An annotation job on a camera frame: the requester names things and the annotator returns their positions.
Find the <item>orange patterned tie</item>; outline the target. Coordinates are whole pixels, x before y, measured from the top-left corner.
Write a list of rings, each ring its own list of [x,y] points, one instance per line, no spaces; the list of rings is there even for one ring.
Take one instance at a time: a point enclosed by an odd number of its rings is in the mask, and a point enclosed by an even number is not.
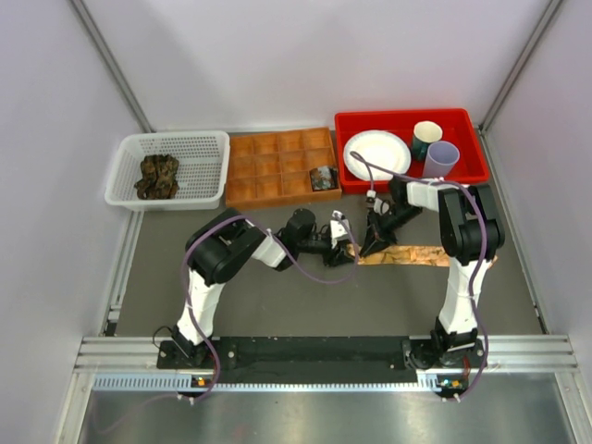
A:
[[[358,260],[360,265],[427,265],[448,267],[450,257],[441,246],[391,245]]]

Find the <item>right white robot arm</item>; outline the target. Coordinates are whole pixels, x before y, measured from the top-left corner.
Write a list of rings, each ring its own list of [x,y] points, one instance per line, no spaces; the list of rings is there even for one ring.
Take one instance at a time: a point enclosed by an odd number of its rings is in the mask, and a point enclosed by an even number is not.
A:
[[[440,242],[449,257],[445,301],[430,340],[412,341],[407,359],[419,369],[463,364],[483,349],[475,310],[487,269],[505,241],[492,191],[487,184],[457,187],[437,179],[424,183],[393,178],[388,186],[389,201],[372,191],[366,194],[367,226],[360,255],[394,245],[395,230],[424,210],[438,213]]]

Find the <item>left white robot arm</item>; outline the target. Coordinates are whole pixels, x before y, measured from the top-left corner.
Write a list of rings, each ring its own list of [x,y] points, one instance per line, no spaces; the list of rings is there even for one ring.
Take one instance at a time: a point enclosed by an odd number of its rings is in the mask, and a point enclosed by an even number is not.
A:
[[[349,220],[337,210],[319,228],[315,214],[299,208],[274,232],[229,208],[195,232],[181,268],[184,308],[171,333],[179,358],[193,367],[207,361],[222,290],[249,261],[281,272],[296,266],[302,253],[319,255],[327,267],[359,262]]]

